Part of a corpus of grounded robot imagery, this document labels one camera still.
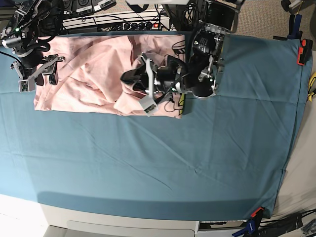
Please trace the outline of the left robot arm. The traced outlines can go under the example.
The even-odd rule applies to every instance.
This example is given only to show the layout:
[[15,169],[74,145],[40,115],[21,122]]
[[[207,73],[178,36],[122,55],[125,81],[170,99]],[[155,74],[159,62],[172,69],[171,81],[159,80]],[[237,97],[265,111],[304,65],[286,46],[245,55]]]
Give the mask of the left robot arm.
[[202,18],[189,40],[185,61],[171,55],[162,66],[142,53],[142,64],[123,73],[120,80],[145,92],[156,104],[173,93],[192,93],[198,99],[216,94],[217,78],[223,69],[222,58],[226,35],[235,33],[242,0],[203,1]]

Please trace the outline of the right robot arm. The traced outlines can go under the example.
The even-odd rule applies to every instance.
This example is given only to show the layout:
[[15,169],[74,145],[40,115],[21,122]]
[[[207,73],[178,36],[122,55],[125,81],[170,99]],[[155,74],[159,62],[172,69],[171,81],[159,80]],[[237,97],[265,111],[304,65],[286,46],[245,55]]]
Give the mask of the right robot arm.
[[19,77],[19,91],[30,92],[44,85],[44,76],[57,85],[57,64],[65,58],[45,56],[50,42],[62,31],[64,4],[61,0],[27,0],[15,10],[0,33],[4,48],[12,50],[11,69]]

